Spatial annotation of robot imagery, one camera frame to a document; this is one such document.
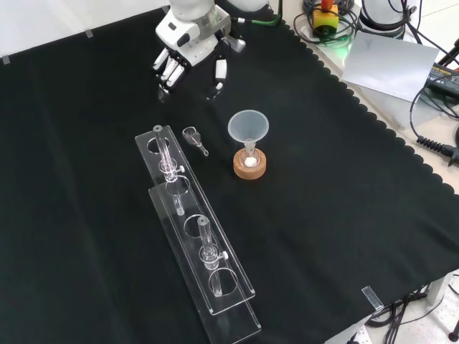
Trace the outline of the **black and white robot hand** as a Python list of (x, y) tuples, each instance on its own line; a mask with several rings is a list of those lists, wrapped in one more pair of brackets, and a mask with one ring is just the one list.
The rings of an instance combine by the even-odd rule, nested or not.
[(245, 40), (235, 32), (228, 12), (214, 1), (171, 1), (165, 17), (156, 27), (164, 48), (152, 69), (158, 78), (158, 98), (165, 101), (183, 76), (193, 67), (214, 58), (211, 100), (223, 90), (227, 78), (227, 58), (220, 48), (227, 45), (240, 53)]

